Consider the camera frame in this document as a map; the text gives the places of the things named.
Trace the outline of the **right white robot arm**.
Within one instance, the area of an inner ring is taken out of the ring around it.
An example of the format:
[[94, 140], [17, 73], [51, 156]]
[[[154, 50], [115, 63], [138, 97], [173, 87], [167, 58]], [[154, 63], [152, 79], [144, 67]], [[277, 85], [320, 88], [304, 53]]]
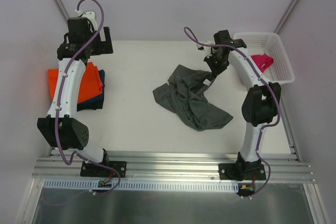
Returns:
[[236, 174], [241, 179], [247, 179], [262, 166], [259, 151], [264, 131], [280, 121], [281, 86], [263, 75], [248, 55], [245, 42], [232, 39], [227, 30], [214, 34], [214, 44], [210, 46], [204, 61], [215, 77], [228, 66], [234, 67], [247, 89], [242, 105], [242, 115], [246, 121], [244, 143], [235, 164], [225, 170], [228, 176]]

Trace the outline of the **grey t shirt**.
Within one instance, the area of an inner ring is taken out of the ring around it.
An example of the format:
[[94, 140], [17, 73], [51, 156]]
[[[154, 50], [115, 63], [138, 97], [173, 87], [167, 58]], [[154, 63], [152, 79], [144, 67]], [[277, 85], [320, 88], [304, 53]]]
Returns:
[[197, 131], [221, 129], [233, 116], [209, 103], [204, 95], [215, 79], [209, 71], [178, 65], [167, 82], [153, 90], [154, 100]]

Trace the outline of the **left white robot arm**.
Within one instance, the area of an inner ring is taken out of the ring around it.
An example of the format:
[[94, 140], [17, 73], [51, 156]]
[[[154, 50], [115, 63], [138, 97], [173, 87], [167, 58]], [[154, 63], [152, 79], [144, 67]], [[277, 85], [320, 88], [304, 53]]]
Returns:
[[98, 25], [93, 12], [68, 19], [68, 32], [57, 49], [58, 77], [54, 97], [46, 117], [37, 127], [50, 147], [64, 150], [92, 163], [99, 176], [106, 175], [110, 163], [104, 149], [89, 142], [89, 130], [77, 120], [77, 103], [82, 77], [91, 56], [113, 52], [109, 27]]

